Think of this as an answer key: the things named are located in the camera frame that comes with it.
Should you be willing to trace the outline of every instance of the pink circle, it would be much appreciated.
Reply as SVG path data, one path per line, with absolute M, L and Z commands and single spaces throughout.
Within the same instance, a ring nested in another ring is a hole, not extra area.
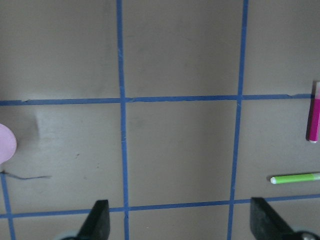
M 14 133 L 0 123 L 0 164 L 12 158 L 17 149 Z

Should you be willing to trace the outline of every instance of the gray floor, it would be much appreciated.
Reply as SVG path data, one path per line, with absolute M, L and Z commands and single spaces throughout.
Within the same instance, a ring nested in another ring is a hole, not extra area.
M 253 240 L 251 197 L 320 234 L 319 182 L 267 179 L 320 172 L 320 1 L 244 3 L 0 0 L 1 168 L 51 176 L 2 176 L 0 239 L 77 230 L 98 199 L 110 240 Z

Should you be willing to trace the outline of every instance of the white marker end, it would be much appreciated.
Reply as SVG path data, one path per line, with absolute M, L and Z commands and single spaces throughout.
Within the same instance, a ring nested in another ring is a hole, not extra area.
M 270 178 L 270 182 L 271 182 L 272 184 L 276 184 L 276 183 L 277 183 L 277 180 L 276 180 L 274 177 L 272 177 L 272 178 Z

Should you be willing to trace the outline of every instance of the magenta marker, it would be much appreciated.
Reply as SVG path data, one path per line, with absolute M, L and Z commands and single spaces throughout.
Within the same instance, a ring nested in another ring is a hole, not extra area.
M 311 143 L 318 142 L 319 134 L 319 124 L 320 124 L 320 81 L 316 83 L 312 119 L 310 125 L 309 141 Z

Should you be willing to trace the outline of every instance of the pink round object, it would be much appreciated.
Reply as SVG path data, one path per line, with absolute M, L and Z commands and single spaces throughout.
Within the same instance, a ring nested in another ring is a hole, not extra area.
M 14 133 L 0 123 L 0 164 L 12 158 L 17 149 Z

